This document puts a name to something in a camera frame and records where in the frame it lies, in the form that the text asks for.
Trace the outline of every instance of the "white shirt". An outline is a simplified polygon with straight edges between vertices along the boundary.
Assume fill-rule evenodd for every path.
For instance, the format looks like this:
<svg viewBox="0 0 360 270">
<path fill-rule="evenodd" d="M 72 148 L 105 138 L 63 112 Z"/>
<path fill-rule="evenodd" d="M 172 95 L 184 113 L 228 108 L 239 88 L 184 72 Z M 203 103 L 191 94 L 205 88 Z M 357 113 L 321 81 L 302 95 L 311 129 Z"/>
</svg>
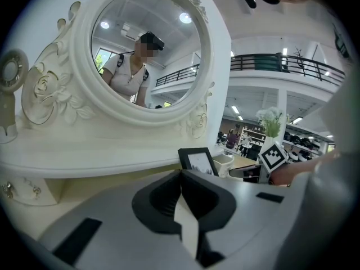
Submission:
<svg viewBox="0 0 360 270">
<path fill-rule="evenodd" d="M 130 69 L 130 54 L 124 54 L 123 64 L 118 67 L 119 55 L 110 58 L 103 68 L 112 73 L 110 87 L 119 95 L 130 101 L 131 96 L 139 92 L 140 87 L 147 88 L 150 84 L 150 75 L 144 81 L 145 66 L 132 77 Z"/>
<path fill-rule="evenodd" d="M 247 145 L 247 144 L 249 144 L 249 142 L 251 142 L 251 141 L 252 141 L 251 137 L 245 135 L 245 136 L 244 136 L 244 140 L 241 141 L 241 145 Z"/>
</svg>

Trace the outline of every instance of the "white vanity table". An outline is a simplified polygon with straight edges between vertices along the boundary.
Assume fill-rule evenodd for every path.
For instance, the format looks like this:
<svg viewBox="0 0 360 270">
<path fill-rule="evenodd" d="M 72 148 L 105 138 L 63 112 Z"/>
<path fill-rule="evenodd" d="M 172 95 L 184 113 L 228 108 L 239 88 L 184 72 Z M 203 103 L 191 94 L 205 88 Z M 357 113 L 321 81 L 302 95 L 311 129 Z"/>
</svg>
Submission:
<svg viewBox="0 0 360 270">
<path fill-rule="evenodd" d="M 179 168 L 179 148 L 223 152 L 213 145 L 226 99 L 231 40 L 214 2 L 172 0 L 196 26 L 201 64 L 180 100 L 147 109 L 126 101 L 99 75 L 92 33 L 114 0 L 89 1 L 69 5 L 68 20 L 58 20 L 58 36 L 25 78 L 17 137 L 0 144 L 4 206 L 14 225 L 33 237 L 102 189 Z"/>
</svg>

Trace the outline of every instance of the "backpack strap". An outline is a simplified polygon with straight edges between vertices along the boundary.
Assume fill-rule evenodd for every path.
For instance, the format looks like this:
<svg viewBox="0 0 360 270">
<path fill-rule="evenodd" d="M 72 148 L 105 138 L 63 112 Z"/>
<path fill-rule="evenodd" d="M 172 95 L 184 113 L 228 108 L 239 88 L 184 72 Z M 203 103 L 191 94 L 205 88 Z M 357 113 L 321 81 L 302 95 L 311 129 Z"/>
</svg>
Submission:
<svg viewBox="0 0 360 270">
<path fill-rule="evenodd" d="M 146 79 L 149 77 L 149 72 L 145 69 L 143 80 L 146 81 Z"/>
<path fill-rule="evenodd" d="M 117 67 L 119 68 L 119 67 L 121 67 L 122 66 L 122 64 L 123 64 L 123 62 L 124 62 L 124 54 L 119 54 L 119 59 L 118 59 L 118 64 L 117 64 Z"/>
</svg>

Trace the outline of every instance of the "air conditioner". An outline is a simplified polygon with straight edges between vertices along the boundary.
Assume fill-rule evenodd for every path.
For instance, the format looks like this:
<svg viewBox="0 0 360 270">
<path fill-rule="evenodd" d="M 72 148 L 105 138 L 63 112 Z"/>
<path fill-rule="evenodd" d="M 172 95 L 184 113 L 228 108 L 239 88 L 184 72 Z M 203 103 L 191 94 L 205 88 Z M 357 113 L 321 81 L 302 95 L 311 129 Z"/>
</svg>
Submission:
<svg viewBox="0 0 360 270">
<path fill-rule="evenodd" d="M 132 41 L 136 41 L 141 35 L 145 34 L 145 32 L 136 26 L 124 23 L 121 34 Z"/>
</svg>

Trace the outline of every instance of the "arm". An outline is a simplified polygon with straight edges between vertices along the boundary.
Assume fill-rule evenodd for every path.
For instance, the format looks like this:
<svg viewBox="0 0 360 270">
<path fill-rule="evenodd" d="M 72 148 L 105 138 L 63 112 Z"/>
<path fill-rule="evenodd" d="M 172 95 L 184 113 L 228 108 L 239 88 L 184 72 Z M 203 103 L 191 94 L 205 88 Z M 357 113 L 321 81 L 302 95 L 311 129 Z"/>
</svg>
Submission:
<svg viewBox="0 0 360 270">
<path fill-rule="evenodd" d="M 296 175 L 303 172 L 312 172 L 318 163 L 327 163 L 338 156 L 338 151 L 334 150 L 313 160 L 286 164 L 271 173 L 271 180 L 275 185 L 288 185 Z"/>
<path fill-rule="evenodd" d="M 107 85 L 110 85 L 110 81 L 113 78 L 113 75 L 110 71 L 107 69 L 103 69 L 102 78 L 106 82 Z"/>
<path fill-rule="evenodd" d="M 137 93 L 136 105 L 146 108 L 145 97 L 146 97 L 147 87 L 140 87 L 139 92 Z"/>
</svg>

